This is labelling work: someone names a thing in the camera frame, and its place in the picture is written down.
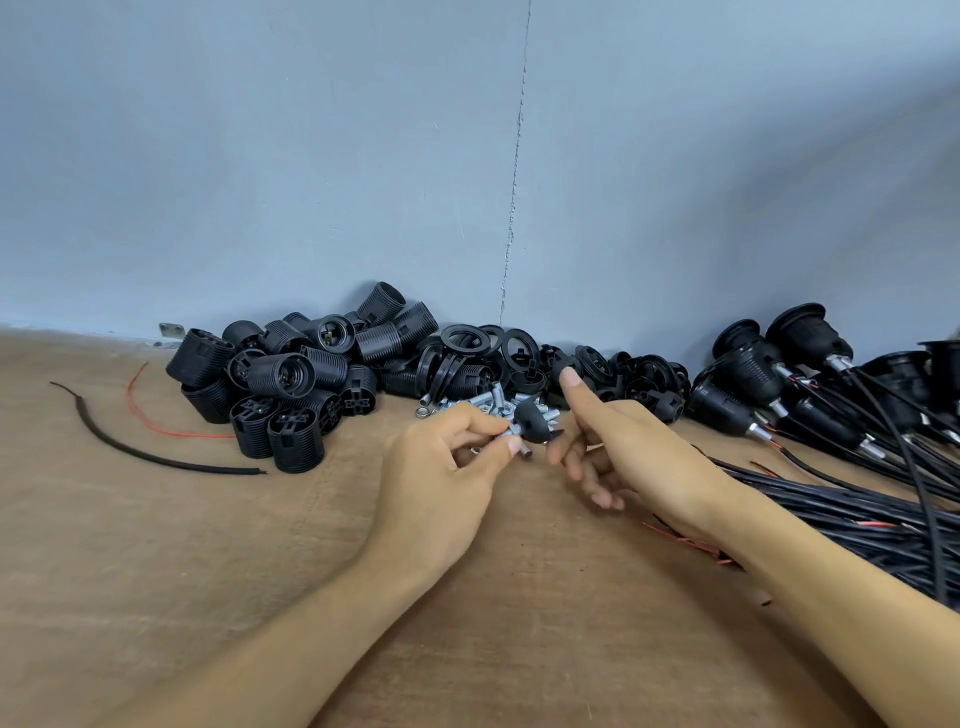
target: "blue wall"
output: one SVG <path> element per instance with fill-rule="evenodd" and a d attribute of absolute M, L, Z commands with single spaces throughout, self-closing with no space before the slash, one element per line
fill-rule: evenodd
<path fill-rule="evenodd" d="M 217 330 L 387 279 L 693 366 L 810 299 L 858 358 L 943 337 L 958 37 L 935 0 L 5 3 L 0 320 Z"/>

